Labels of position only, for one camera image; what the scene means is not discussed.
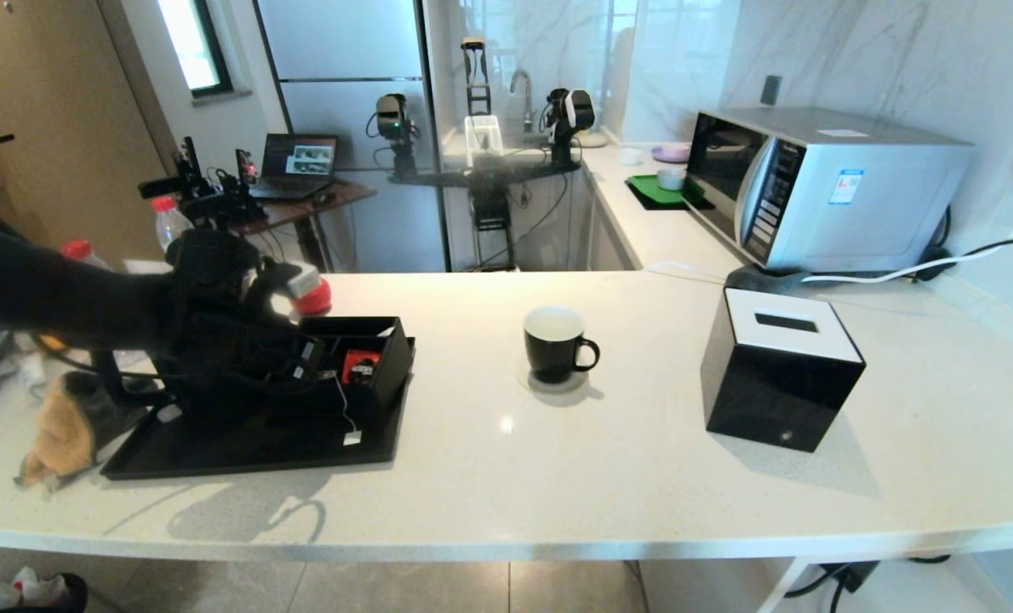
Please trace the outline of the black serving tray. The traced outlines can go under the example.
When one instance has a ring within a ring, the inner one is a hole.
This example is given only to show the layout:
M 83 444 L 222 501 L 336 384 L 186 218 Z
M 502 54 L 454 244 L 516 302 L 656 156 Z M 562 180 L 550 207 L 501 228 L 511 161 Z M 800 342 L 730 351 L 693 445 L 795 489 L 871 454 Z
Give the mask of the black serving tray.
M 298 415 L 262 415 L 229 428 L 194 428 L 180 418 L 148 416 L 100 470 L 113 481 L 190 478 L 306 468 L 389 463 L 397 454 L 406 393 L 386 422 L 362 428 L 362 442 L 344 446 L 346 424 Z

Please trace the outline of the black device white band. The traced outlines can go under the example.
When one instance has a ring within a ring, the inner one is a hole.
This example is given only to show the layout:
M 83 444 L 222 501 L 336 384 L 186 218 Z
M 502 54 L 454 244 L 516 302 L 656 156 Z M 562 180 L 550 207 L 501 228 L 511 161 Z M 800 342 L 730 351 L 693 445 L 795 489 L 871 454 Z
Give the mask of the black device white band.
M 550 145 L 551 166 L 574 168 L 571 154 L 578 132 L 590 129 L 595 123 L 591 94 L 585 89 L 557 87 L 547 96 L 547 104 L 539 121 L 541 131 L 547 133 Z

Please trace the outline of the black mug white inside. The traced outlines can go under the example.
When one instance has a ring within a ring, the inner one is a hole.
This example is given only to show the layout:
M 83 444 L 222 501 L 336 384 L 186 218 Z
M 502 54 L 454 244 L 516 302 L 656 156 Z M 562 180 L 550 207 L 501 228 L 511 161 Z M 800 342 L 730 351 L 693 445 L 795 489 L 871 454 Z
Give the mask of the black mug white inside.
M 600 346 L 585 337 L 583 318 L 566 306 L 531 310 L 523 330 L 530 372 L 541 383 L 565 383 L 573 374 L 599 365 Z

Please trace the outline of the black power supply brick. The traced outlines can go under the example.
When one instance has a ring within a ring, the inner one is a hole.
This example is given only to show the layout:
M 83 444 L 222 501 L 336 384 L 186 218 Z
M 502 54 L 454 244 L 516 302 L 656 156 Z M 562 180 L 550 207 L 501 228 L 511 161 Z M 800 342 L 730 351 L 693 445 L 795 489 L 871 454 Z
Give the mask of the black power supply brick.
M 833 582 L 841 583 L 846 591 L 855 593 L 864 585 L 874 570 L 880 566 L 880 561 L 857 561 L 850 563 L 825 563 L 819 565 L 823 574 Z

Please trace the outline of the black electric kettle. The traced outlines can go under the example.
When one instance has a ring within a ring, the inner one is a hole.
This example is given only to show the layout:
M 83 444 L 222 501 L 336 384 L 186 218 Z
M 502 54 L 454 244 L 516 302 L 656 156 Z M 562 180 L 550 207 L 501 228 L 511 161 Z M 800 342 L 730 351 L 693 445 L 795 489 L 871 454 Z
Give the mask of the black electric kettle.
M 229 428 L 262 415 L 288 414 L 266 393 L 220 379 L 217 368 L 230 348 L 203 344 L 153 354 L 153 374 L 122 370 L 113 350 L 91 350 L 89 357 L 91 369 L 120 406 L 173 406 L 194 428 Z

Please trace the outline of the brown wooden desk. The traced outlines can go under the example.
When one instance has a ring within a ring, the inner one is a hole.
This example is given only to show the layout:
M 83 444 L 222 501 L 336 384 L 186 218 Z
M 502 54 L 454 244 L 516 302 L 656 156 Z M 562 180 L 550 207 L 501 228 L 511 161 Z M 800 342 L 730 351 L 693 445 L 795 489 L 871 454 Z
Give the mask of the brown wooden desk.
M 338 199 L 328 207 L 316 207 L 313 205 L 312 199 L 315 195 L 323 191 L 332 191 Z M 323 274 L 331 274 L 335 271 L 335 265 L 333 265 L 328 238 L 319 216 L 331 212 L 331 210 L 363 201 L 363 199 L 371 198 L 377 193 L 373 187 L 363 185 L 363 183 L 336 179 L 327 189 L 313 194 L 309 198 L 300 199 L 300 201 L 262 202 L 261 206 L 264 207 L 266 214 L 264 220 L 232 226 L 232 232 L 253 236 L 253 234 L 272 232 L 279 226 L 292 225 L 296 237 L 299 239 L 301 255 L 304 259 L 318 267 Z

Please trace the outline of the chrome faucet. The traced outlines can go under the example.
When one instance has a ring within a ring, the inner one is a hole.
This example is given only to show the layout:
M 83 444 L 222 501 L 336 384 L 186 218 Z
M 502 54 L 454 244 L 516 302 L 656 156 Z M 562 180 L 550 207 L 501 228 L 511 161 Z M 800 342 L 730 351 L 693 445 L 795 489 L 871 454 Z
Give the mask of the chrome faucet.
M 533 109 L 533 100 L 531 99 L 531 77 L 527 71 L 517 69 L 512 73 L 509 93 L 511 95 L 521 95 L 523 100 L 523 132 L 531 135 L 534 131 L 535 112 Z

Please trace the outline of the red tomato kitchen timer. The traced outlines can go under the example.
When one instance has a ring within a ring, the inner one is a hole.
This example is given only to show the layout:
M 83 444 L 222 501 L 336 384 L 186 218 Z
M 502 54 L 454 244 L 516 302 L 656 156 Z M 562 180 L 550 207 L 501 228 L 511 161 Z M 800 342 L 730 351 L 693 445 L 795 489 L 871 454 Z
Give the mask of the red tomato kitchen timer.
M 331 309 L 330 284 L 323 277 L 307 294 L 291 300 L 294 310 L 302 317 L 321 317 Z

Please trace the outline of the black tissue box white lid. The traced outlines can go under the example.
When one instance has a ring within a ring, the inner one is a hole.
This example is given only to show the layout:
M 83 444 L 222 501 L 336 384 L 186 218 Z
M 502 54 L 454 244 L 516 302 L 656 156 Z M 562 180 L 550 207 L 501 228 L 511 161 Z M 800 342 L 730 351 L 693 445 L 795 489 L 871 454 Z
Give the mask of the black tissue box white lid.
M 724 288 L 700 366 L 707 430 L 814 453 L 865 369 L 830 302 Z

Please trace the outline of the black framed window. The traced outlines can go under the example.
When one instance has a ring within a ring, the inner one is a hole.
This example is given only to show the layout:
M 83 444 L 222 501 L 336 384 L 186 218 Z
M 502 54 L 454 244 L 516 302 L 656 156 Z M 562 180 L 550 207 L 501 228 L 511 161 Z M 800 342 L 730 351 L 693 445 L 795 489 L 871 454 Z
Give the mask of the black framed window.
M 157 6 L 192 98 L 233 92 L 209 0 L 157 0 Z

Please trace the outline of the orange grey oven glove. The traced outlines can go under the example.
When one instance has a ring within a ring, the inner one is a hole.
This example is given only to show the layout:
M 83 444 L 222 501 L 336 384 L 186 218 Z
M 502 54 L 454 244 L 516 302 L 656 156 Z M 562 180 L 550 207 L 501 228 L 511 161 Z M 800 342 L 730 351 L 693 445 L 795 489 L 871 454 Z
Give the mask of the orange grey oven glove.
M 144 406 L 120 406 L 95 374 L 70 371 L 54 381 L 36 416 L 31 450 L 21 458 L 14 484 L 67 486 L 98 463 L 99 451 L 149 414 Z

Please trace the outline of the black rig stand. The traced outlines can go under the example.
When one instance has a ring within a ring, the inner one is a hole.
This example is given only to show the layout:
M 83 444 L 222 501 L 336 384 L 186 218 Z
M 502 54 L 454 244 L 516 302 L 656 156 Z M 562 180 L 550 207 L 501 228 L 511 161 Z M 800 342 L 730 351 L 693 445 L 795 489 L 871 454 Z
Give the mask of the black rig stand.
M 467 116 L 494 114 L 491 109 L 491 87 L 486 59 L 486 45 L 479 37 L 465 37 L 460 43 L 465 67 Z M 413 178 L 394 178 L 393 185 L 431 186 L 437 189 L 465 189 L 471 205 L 474 249 L 477 272 L 516 272 L 518 238 L 512 230 L 511 187 L 527 186 L 529 182 L 550 177 L 566 177 L 580 169 L 581 160 L 573 157 L 574 168 L 551 166 L 550 145 L 539 148 L 549 156 L 545 162 L 525 164 L 512 162 L 510 154 L 476 160 L 474 169 L 465 167 L 457 172 L 435 172 Z

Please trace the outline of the mesh tea bag with tag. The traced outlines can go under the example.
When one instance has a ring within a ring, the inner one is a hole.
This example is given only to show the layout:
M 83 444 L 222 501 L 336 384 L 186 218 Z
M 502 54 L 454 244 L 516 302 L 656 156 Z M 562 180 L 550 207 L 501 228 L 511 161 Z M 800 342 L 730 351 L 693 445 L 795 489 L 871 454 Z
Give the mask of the mesh tea bag with tag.
M 358 424 L 348 415 L 348 408 L 350 404 L 348 403 L 346 392 L 344 392 L 343 385 L 339 379 L 334 379 L 336 389 L 341 397 L 341 415 L 344 422 L 346 422 L 347 430 L 344 434 L 343 445 L 352 446 L 362 442 L 362 430 L 360 430 Z

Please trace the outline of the black trash bin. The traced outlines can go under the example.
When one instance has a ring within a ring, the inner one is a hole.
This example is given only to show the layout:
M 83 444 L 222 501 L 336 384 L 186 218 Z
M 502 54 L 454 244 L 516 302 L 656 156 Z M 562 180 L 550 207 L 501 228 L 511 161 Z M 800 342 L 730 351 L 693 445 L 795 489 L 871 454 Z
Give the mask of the black trash bin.
M 79 574 L 40 576 L 24 566 L 0 585 L 0 613 L 85 613 L 88 585 Z

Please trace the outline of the clear water bottle red cap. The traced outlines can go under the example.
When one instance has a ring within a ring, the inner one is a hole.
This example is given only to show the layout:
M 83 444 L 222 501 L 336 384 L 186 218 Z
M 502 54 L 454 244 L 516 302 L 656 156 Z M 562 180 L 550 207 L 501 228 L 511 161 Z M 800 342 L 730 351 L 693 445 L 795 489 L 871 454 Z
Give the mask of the clear water bottle red cap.
M 93 245 L 90 241 L 85 239 L 73 240 L 66 242 L 60 247 L 60 255 L 63 255 L 68 260 L 81 261 L 83 264 L 88 264 L 97 269 L 105 269 L 105 271 L 114 272 L 108 261 L 102 259 L 94 252 Z
M 163 252 L 184 232 L 189 232 L 194 225 L 180 212 L 179 202 L 173 197 L 157 197 L 150 201 L 156 214 L 156 234 Z

